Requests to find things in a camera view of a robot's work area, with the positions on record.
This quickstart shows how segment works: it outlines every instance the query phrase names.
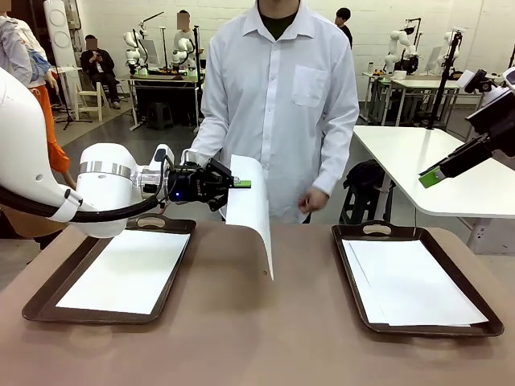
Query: desk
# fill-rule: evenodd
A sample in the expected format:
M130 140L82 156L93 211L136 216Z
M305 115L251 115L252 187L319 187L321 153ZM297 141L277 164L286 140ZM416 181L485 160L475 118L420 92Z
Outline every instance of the desk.
M430 92L436 92L440 87L441 80L421 80L421 79L404 79L404 80L397 80L392 79L392 84L390 85L388 95L386 96L386 106L388 106L389 99L392 95L392 89L393 88L401 88L402 89L402 96L401 96L401 104L399 106L399 112L397 115L397 120L395 121L395 125L399 126L401 124L401 115L402 115L402 108L404 107L404 100L406 99L406 95L408 95L407 91L408 89L417 90L419 92L422 92L422 94L429 90ZM445 91L447 92L447 97L449 97L449 92L451 94L451 99L453 99L452 104L450 105L450 101L448 98L446 98L445 103L443 104L443 114L442 116L446 116L447 119L446 123L448 123L448 120L451 116L451 112L454 108L454 105L457 100L457 95L459 93L459 85L455 80L448 80L445 84ZM420 93L411 93L409 95L413 96L420 96ZM388 113L388 109L385 109L385 114L383 116L383 121L381 125L385 125L386 122L386 114Z
M256 256L257 234L198 224L163 315L149 326L27 322L23 306L84 239L68 228L0 294L3 383L512 384L513 297L456 236L431 233L504 323L501 337L409 339L367 330L328 225L272 225L272 282L264 251Z
M196 111L196 130L200 127L199 121L199 86L198 79L196 76L181 76L182 80L174 80L174 76L168 75L124 75L118 78L118 80L125 80L129 85L129 94L130 94L130 105L132 108L132 116L134 119L134 125L129 128L130 131L136 130L139 126L142 125L142 121L138 118L138 111L136 110L136 106L138 105L138 98L136 98L136 88L148 88L148 89L163 89L163 88L173 88L173 89L187 89L191 90L195 93L195 111ZM167 86L154 85L152 83L167 83ZM179 84L185 84L186 87L178 87Z
M472 251L480 247L492 219L515 219L515 171L494 159L429 189L422 186L418 174L463 145L442 130L356 126L354 133L386 172L376 219L385 212L391 180L427 215L479 218L468 241Z

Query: white robot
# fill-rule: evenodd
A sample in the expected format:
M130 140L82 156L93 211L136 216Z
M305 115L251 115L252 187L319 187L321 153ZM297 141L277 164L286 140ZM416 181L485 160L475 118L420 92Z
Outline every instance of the white robot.
M465 32L464 28L458 28L454 27L452 28L451 32L447 32L443 39L445 41L445 44L443 46L443 52L444 54L439 56L436 60L436 69L435 69L435 75L442 75L443 73L443 67L445 65L445 62L447 60L447 57L449 56L449 51L451 50L451 44L452 40L454 39L454 34L456 32L461 32L462 34ZM459 47L456 48L455 54L454 54L454 60L459 58Z
M126 44L130 47L126 50L126 65L131 68L131 73L133 68L139 68L141 59L141 52L139 51L139 40L145 39L148 36L148 31L145 28L145 23L152 20L153 18L157 18L158 16L164 14L164 12L160 12L155 14L154 16L150 16L145 20L139 22L139 32L133 28L131 32L126 32L123 34L123 39L126 41Z
M389 42L389 54L385 57L385 70L386 73L393 74L395 64L401 61L401 56L398 53L398 43L407 47L406 59L417 57L418 53L415 45L410 42L406 31L394 31L389 37L391 40Z
M230 170L217 161L174 167L170 148L160 145L150 165L139 166L125 147L109 143L84 151L76 191L59 185L48 161L43 111L32 93L1 68L0 121L0 205L74 223L93 237L114 237L126 219L160 204L200 201L218 210L236 187ZM183 157L197 159L196 154Z
M174 68L180 68L183 64L187 64L189 68L196 68L195 60L190 58L190 54L195 52L193 42L190 39L182 38L177 45L179 49L174 50L171 55Z

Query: white table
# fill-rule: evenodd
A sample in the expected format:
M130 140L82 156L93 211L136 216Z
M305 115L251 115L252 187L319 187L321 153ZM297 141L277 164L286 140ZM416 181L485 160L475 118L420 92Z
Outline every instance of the white table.
M392 180L423 213L479 218L468 241L474 252L492 219L515 219L515 171L493 159L429 189L418 181L419 173L463 144L451 135L438 129L387 126L356 126L354 133L385 170L377 220L385 213Z
M402 109L404 107L404 100L406 99L407 91L409 89L418 90L418 91L436 91L440 88L441 80L423 80L423 79L404 79L397 80L392 79L392 84L389 87L388 95L386 96L386 106L389 104L389 100L392 95L393 88L402 88L402 96L401 96L401 104L399 105L399 112L397 114L397 120L395 121L395 125L399 126L401 124L401 116ZM445 84L445 90L451 92L451 96L454 97L454 100L451 103L451 109L449 111L449 115L451 116L451 111L454 108L456 100L458 98L459 93L459 85L455 80L448 80ZM444 111L449 107L449 103L446 102L446 106L444 107ZM385 109L385 113L383 115L383 121L381 125L385 125L386 123L386 114L388 113L388 109Z

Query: white chair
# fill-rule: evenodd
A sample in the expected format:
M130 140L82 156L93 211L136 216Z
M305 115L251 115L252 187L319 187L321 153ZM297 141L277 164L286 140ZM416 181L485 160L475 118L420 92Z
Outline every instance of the white chair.
M89 107L84 97L97 97L97 106ZM79 107L79 98L82 101L82 107ZM75 118L79 120L79 115L82 112L96 112L98 114L98 121L102 122L102 101L109 109L109 101L107 100L107 96L105 95L104 89L102 88L102 84L100 82L97 82L96 91L84 91L80 86L80 83L78 83L76 85L75 95Z

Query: black pants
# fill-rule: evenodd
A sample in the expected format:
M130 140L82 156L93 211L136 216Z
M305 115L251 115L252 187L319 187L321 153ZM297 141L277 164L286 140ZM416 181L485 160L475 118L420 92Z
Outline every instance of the black pants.
M93 82L93 87L97 88L97 82L102 83L104 86L107 86L109 89L109 99L111 102L119 102L120 98L118 96L118 90L116 88L116 79L111 74L106 74L105 72L100 72L91 76L91 81Z

